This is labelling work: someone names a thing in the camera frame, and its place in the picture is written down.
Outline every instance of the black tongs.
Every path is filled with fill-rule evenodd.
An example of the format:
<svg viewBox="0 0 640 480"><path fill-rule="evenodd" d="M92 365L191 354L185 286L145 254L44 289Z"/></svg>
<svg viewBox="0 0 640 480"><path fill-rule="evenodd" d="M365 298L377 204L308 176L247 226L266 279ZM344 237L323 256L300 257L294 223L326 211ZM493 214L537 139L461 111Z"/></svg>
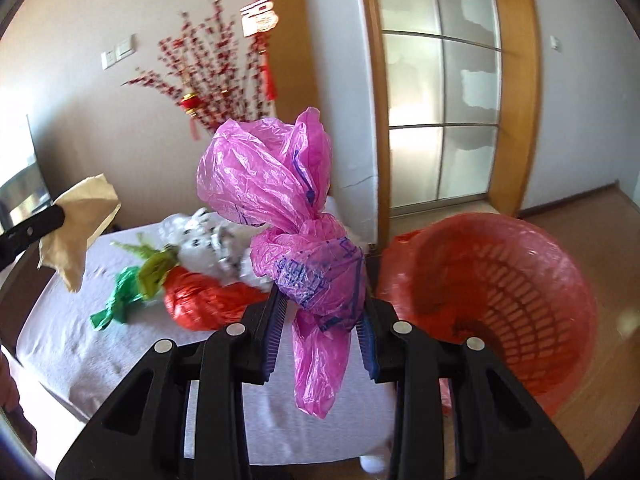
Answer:
<svg viewBox="0 0 640 480"><path fill-rule="evenodd" d="M267 478L268 468L249 465L241 384L269 380L286 308L287 298L274 286L265 303L249 306L240 323L205 342L156 342L82 430L56 478ZM456 478L584 478L559 431L482 340L434 340L398 320L389 303L372 298L357 330L370 377L397 384L390 479L444 478L439 378L449 379L453 398ZM200 386L195 454L189 459L182 450L193 380Z"/></svg>
<svg viewBox="0 0 640 480"><path fill-rule="evenodd" d="M53 204L2 233L0 270L13 263L18 254L27 250L32 243L61 228L64 222L65 211L59 205Z"/></svg>

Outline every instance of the television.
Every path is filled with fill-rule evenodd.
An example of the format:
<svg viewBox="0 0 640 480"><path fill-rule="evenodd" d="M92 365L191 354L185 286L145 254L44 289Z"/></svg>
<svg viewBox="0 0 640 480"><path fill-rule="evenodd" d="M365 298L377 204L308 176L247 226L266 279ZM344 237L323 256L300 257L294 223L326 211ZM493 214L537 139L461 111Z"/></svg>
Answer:
<svg viewBox="0 0 640 480"><path fill-rule="evenodd" d="M29 118L0 122L0 234L52 203L36 160Z"/></svg>

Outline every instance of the green plastic bag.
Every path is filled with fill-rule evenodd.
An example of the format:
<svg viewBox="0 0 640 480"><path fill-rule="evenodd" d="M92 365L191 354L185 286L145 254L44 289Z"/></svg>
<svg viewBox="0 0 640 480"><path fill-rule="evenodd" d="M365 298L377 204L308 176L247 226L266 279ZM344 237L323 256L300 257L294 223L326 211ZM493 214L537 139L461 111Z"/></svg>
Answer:
<svg viewBox="0 0 640 480"><path fill-rule="evenodd" d="M175 246L167 246L146 260L138 273L138 288L144 300L150 300L160 292L167 273L177 264L178 250Z"/></svg>
<svg viewBox="0 0 640 480"><path fill-rule="evenodd" d="M124 244L122 242L111 242L111 245L121 248L127 253L135 254L142 260L148 260L154 254L160 252L160 250L156 249L149 243L148 240L145 239L145 235L143 233L137 233L136 237L138 238L138 245L135 244Z"/></svg>
<svg viewBox="0 0 640 480"><path fill-rule="evenodd" d="M106 308L90 316L96 330L104 330L112 319L126 323L131 305L143 299L138 285L140 267L125 267L116 276L116 286L106 303Z"/></svg>

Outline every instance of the beige paper towel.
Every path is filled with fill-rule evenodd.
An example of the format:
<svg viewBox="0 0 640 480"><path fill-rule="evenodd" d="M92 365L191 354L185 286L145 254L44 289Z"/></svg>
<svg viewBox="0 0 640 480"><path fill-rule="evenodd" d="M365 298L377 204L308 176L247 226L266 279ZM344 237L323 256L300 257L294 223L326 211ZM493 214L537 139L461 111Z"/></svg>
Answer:
<svg viewBox="0 0 640 480"><path fill-rule="evenodd" d="M70 292L82 286L86 250L111 223L120 200L103 174L91 176L54 202L65 211L61 228L40 239L39 267L56 269Z"/></svg>

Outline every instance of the wooden door frame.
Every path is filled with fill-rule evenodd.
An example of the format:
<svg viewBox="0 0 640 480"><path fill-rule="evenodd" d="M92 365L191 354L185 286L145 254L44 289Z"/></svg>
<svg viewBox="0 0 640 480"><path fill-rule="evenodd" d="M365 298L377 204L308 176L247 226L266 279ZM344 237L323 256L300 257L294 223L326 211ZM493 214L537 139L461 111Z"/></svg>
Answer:
<svg viewBox="0 0 640 480"><path fill-rule="evenodd" d="M278 26L270 32L269 67L278 95L278 118L295 123L307 107L319 108L316 67L305 0L274 0Z"/></svg>
<svg viewBox="0 0 640 480"><path fill-rule="evenodd" d="M378 247L383 249L388 244L391 205L386 61L379 0L363 2L376 113ZM542 87L540 25L535 0L496 0L496 3L502 47L502 92L488 199L500 213L516 216L527 189L538 135Z"/></svg>

